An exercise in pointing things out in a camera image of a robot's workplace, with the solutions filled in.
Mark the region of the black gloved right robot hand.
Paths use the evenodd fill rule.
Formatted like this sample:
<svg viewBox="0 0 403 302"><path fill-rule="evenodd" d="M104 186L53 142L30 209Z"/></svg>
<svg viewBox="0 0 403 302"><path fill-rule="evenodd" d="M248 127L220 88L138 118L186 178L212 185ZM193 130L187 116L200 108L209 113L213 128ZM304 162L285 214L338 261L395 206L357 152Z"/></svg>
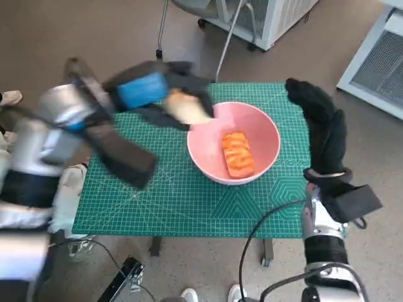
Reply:
<svg viewBox="0 0 403 302"><path fill-rule="evenodd" d="M343 110L310 82L289 78L285 89L289 101L301 107L309 128L310 168L321 175L344 172L347 131Z"/></svg>

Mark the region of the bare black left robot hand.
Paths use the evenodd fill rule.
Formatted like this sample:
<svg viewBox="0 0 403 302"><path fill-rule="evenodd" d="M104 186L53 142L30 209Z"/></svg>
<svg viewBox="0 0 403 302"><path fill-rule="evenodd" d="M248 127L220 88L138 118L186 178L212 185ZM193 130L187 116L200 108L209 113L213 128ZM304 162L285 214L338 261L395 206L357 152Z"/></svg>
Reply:
<svg viewBox="0 0 403 302"><path fill-rule="evenodd" d="M103 83L118 112L132 111L153 125L189 131L214 118L210 80L189 61L145 61Z"/></svg>

